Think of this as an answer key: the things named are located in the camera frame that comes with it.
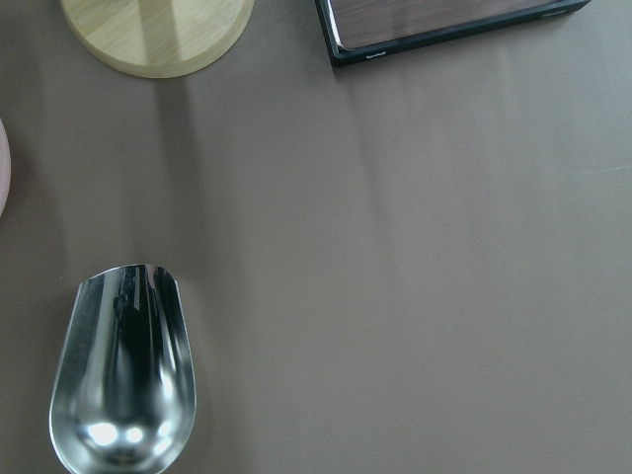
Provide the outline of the steel ice scoop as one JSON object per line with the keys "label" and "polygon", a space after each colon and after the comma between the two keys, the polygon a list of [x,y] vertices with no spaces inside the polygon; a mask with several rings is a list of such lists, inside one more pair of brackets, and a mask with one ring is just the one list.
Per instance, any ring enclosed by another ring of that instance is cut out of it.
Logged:
{"label": "steel ice scoop", "polygon": [[193,358],[177,281],[148,264],[80,283],[48,412],[70,473],[162,473],[197,409]]}

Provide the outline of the round wooden stand base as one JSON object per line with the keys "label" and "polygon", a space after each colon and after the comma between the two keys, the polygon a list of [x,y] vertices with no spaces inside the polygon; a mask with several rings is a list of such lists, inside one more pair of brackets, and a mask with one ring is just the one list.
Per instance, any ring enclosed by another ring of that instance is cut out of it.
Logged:
{"label": "round wooden stand base", "polygon": [[175,78],[226,53],[244,32],[253,0],[63,1],[64,17],[96,58],[122,73]]}

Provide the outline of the pink bowl with ice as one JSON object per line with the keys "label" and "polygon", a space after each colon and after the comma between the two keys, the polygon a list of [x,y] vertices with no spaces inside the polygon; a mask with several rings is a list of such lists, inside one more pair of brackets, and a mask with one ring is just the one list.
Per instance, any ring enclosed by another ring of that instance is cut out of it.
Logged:
{"label": "pink bowl with ice", "polygon": [[4,123],[0,123],[0,213],[3,213],[11,186],[11,151]]}

